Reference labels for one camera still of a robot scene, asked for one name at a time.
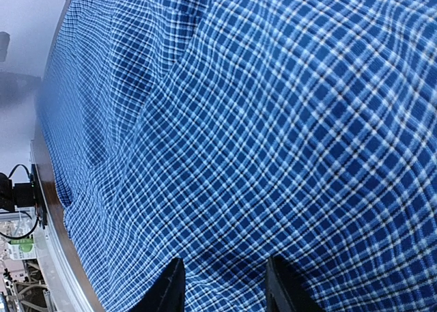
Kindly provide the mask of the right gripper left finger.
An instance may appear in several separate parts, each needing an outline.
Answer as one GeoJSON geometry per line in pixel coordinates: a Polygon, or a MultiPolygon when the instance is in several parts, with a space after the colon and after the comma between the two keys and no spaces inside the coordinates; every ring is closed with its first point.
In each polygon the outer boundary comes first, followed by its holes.
{"type": "Polygon", "coordinates": [[[183,259],[173,258],[144,297],[130,310],[134,312],[183,312],[186,272],[183,259]]]}

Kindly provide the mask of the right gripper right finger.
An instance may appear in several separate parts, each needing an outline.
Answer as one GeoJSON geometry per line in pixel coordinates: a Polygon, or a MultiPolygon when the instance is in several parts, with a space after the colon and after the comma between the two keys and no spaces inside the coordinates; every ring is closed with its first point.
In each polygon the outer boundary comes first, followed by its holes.
{"type": "Polygon", "coordinates": [[[293,279],[284,258],[270,256],[266,262],[267,311],[324,311],[293,279]]]}

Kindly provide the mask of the blue checkered shirt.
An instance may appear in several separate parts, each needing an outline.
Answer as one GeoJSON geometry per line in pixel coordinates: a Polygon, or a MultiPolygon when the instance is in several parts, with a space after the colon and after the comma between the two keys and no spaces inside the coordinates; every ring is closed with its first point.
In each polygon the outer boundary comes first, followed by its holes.
{"type": "Polygon", "coordinates": [[[436,0],[71,0],[38,99],[106,311],[436,310],[436,0]]]}

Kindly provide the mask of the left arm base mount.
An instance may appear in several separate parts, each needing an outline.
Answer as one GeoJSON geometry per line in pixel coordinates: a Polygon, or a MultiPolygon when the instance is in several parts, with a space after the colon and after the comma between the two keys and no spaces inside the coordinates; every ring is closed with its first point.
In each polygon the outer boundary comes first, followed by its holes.
{"type": "Polygon", "coordinates": [[[35,208],[39,226],[44,229],[48,225],[47,209],[35,164],[31,164],[31,169],[18,164],[9,175],[1,173],[1,209],[14,213],[23,212],[23,208],[35,208]],[[19,167],[25,170],[28,182],[14,184],[12,176],[19,167]]]}

